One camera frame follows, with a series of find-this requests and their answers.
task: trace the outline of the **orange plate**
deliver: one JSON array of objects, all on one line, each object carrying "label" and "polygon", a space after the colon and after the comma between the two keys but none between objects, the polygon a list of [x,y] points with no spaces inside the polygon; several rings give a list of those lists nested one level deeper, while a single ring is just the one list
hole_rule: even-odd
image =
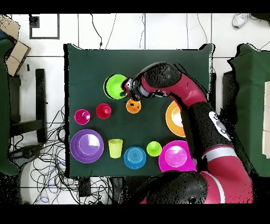
[{"label": "orange plate", "polygon": [[166,123],[171,132],[175,135],[186,137],[182,124],[180,108],[175,101],[173,101],[166,110]]}]

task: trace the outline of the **green table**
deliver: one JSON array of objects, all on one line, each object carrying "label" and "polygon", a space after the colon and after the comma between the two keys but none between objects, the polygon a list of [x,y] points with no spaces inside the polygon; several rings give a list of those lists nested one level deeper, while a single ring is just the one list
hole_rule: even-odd
[{"label": "green table", "polygon": [[[172,99],[153,98],[142,101],[142,109],[137,114],[126,110],[127,99],[112,100],[103,92],[103,83],[111,74],[122,74],[134,77],[144,67],[157,61],[179,62],[187,72],[196,78],[207,90],[209,89],[209,58],[214,46],[204,45],[200,50],[81,50],[71,44],[64,45],[66,98],[69,97],[69,141],[75,133],[82,129],[93,129],[100,133],[104,141],[104,152],[94,163],[83,164],[73,158],[70,153],[70,177],[75,176],[143,176],[157,175],[161,171],[158,157],[147,153],[146,164],[131,170],[123,161],[124,152],[132,146],[146,146],[151,141],[158,141],[163,147],[170,141],[179,140],[166,125],[165,112]],[[109,104],[112,115],[108,119],[100,119],[96,107]],[[78,125],[74,113],[78,109],[86,109],[91,113],[91,120],[86,125]],[[109,155],[108,140],[123,140],[122,156],[112,159]]]}]

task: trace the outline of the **white shoe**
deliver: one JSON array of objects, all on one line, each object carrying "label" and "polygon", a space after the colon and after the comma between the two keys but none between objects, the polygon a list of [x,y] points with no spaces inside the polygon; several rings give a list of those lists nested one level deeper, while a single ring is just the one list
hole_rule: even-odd
[{"label": "white shoe", "polygon": [[250,13],[236,13],[233,18],[233,26],[237,28],[241,28],[247,21]]}]

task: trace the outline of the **green cushion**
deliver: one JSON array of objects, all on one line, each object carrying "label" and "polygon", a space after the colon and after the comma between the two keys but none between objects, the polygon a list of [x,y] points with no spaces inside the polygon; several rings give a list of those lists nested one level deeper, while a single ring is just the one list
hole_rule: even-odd
[{"label": "green cushion", "polygon": [[[66,90],[66,97],[69,95],[69,110],[65,112],[69,113],[69,140],[78,131],[88,128],[100,133],[104,141],[104,152],[94,163],[80,163],[70,154],[70,176],[159,174],[158,157],[149,156],[146,148],[151,141],[157,141],[163,147],[170,141],[181,139],[169,130],[165,121],[165,112],[172,99],[145,99],[141,102],[140,112],[131,114],[126,110],[128,99],[109,99],[103,91],[103,83],[111,74],[134,77],[154,62],[167,61],[182,64],[208,90],[209,58],[213,48],[212,44],[208,44],[201,50],[81,50],[68,44],[65,67],[68,68],[69,83],[65,84],[69,90]],[[97,117],[95,109],[101,103],[111,106],[110,118]],[[86,109],[91,113],[91,119],[86,125],[81,126],[75,122],[74,113],[78,109]],[[123,140],[120,158],[114,159],[109,155],[108,140],[112,138]],[[124,152],[132,146],[141,147],[147,155],[146,164],[138,170],[131,170],[124,164]]]},{"label": "green cushion", "polygon": [[0,40],[0,172],[15,175],[19,172],[17,166],[7,158],[10,129],[10,103],[8,89],[8,74],[4,55],[14,44],[8,40]]},{"label": "green cushion", "polygon": [[238,47],[231,60],[239,92],[236,96],[236,133],[260,176],[270,176],[270,159],[262,154],[264,84],[270,81],[270,52],[257,51],[249,44]]}]

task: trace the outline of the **green bowl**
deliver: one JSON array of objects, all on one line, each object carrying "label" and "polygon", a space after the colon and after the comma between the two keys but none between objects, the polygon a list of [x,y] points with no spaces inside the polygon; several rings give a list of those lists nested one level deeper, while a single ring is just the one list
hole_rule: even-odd
[{"label": "green bowl", "polygon": [[126,77],[121,74],[114,74],[112,76],[109,76],[105,80],[103,85],[103,90],[106,96],[111,99],[122,99],[126,97],[126,95],[120,95],[123,92],[121,84],[124,82],[125,79]]},{"label": "green bowl", "polygon": [[147,145],[146,150],[150,156],[155,157],[160,155],[162,147],[158,142],[153,141]]}]

